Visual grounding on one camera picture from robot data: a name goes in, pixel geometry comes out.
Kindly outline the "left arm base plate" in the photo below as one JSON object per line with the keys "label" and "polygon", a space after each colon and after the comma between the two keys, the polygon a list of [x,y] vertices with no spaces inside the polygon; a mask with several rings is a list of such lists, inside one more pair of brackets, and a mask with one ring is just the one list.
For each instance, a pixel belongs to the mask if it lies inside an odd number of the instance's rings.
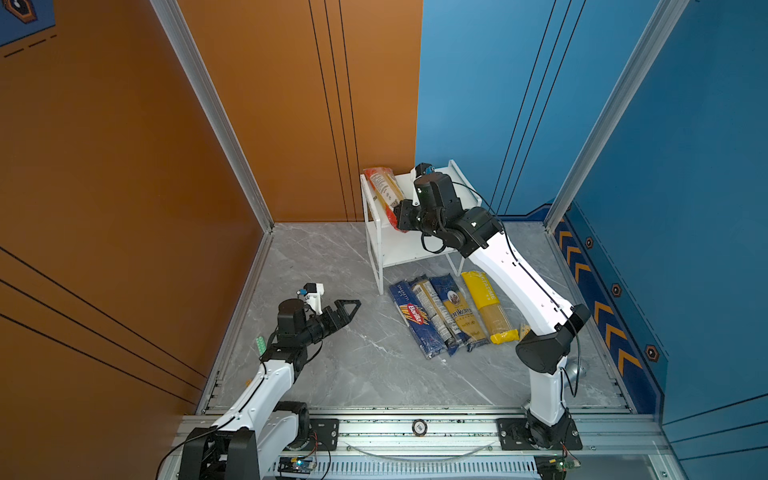
{"label": "left arm base plate", "polygon": [[283,450],[311,450],[315,443],[321,449],[335,451],[339,439],[340,420],[310,416],[302,421],[289,412],[274,412],[257,437],[260,454],[280,453]]}

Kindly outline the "red spaghetti bag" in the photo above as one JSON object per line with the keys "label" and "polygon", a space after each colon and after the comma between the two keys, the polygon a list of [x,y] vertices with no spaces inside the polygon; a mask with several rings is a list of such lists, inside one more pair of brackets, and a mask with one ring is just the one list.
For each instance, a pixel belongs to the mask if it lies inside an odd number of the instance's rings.
{"label": "red spaghetti bag", "polygon": [[363,174],[373,188],[390,225],[398,231],[398,220],[394,210],[405,199],[405,196],[392,169],[388,167],[367,168]]}

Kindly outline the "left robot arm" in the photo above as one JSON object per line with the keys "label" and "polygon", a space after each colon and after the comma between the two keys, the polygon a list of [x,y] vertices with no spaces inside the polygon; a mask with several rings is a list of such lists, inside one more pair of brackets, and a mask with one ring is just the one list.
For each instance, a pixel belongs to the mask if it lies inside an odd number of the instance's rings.
{"label": "left robot arm", "polygon": [[285,401],[304,367],[308,348],[346,327],[359,300],[317,306],[317,294],[282,301],[277,326],[251,384],[225,414],[196,428],[178,445],[180,479],[262,479],[281,452],[310,438],[308,407]]}

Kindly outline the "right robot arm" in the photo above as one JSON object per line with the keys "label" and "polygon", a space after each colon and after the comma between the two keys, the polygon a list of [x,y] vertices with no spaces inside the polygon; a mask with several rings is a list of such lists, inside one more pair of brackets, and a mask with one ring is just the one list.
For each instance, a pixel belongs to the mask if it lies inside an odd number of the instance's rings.
{"label": "right robot arm", "polygon": [[449,175],[420,164],[410,182],[413,197],[394,210],[397,228],[440,239],[479,266],[518,307],[530,327],[516,346],[530,372],[528,442],[535,449],[565,446],[575,431],[565,400],[567,357],[591,317],[589,309],[572,305],[546,283],[513,247],[493,211],[464,207]]}

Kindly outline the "blue Barilla spaghetti bag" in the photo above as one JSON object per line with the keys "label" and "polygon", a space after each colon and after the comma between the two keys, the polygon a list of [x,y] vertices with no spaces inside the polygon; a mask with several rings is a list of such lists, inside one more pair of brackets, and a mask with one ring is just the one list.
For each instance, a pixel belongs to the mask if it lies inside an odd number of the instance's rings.
{"label": "blue Barilla spaghetti bag", "polygon": [[445,349],[444,341],[410,285],[399,281],[389,286],[389,292],[424,356],[431,359],[441,354]]}

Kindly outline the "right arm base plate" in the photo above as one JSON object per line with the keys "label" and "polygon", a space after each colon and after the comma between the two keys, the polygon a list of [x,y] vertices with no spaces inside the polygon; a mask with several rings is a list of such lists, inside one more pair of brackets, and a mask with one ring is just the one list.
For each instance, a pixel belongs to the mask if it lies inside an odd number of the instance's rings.
{"label": "right arm base plate", "polygon": [[565,413],[553,426],[531,418],[499,418],[496,420],[497,433],[504,451],[583,449],[581,436],[575,421]]}

